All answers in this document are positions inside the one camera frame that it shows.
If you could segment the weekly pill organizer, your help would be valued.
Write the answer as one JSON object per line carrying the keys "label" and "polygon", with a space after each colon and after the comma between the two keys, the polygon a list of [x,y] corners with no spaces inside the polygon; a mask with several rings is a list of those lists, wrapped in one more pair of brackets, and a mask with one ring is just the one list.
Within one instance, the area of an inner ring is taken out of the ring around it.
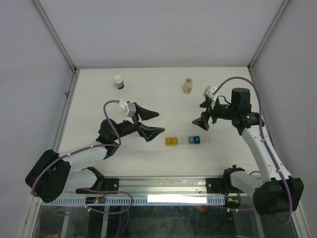
{"label": "weekly pill organizer", "polygon": [[200,145],[211,142],[210,136],[170,136],[164,139],[166,146]]}

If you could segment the clear bottle gold cap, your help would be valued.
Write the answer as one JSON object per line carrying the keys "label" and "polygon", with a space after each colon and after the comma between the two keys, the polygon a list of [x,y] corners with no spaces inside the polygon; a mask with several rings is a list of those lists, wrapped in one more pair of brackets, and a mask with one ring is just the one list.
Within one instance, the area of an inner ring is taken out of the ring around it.
{"label": "clear bottle gold cap", "polygon": [[183,93],[184,94],[190,94],[192,92],[193,87],[193,79],[192,78],[186,78],[184,85],[183,85]]}

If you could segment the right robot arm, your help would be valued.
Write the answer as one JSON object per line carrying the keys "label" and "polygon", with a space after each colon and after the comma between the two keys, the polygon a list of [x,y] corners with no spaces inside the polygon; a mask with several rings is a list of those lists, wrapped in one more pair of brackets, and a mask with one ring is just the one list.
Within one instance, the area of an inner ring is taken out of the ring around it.
{"label": "right robot arm", "polygon": [[231,101],[221,104],[216,87],[208,86],[204,92],[205,101],[200,107],[205,111],[192,123],[208,130],[210,119],[212,123],[218,119],[231,121],[251,150],[261,175],[256,179],[243,168],[232,166],[211,187],[224,195],[238,190],[244,192],[252,198],[260,215],[292,213],[298,207],[304,184],[300,178],[292,177],[277,156],[260,114],[252,111],[250,97],[249,89],[234,88]]}

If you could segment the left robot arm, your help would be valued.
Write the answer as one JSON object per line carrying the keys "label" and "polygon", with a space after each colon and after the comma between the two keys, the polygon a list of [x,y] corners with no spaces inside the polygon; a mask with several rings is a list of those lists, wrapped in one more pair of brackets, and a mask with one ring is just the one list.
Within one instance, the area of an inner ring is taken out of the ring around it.
{"label": "left robot arm", "polygon": [[53,149],[41,155],[25,179],[35,197],[49,203],[62,193],[71,191],[77,194],[115,191],[105,176],[90,164],[113,156],[121,146],[123,137],[137,133],[150,142],[165,131],[163,127],[143,124],[145,120],[158,117],[158,112],[123,100],[110,100],[104,105],[112,103],[118,104],[125,112],[121,123],[116,123],[105,114],[98,137],[92,144],[63,155]]}

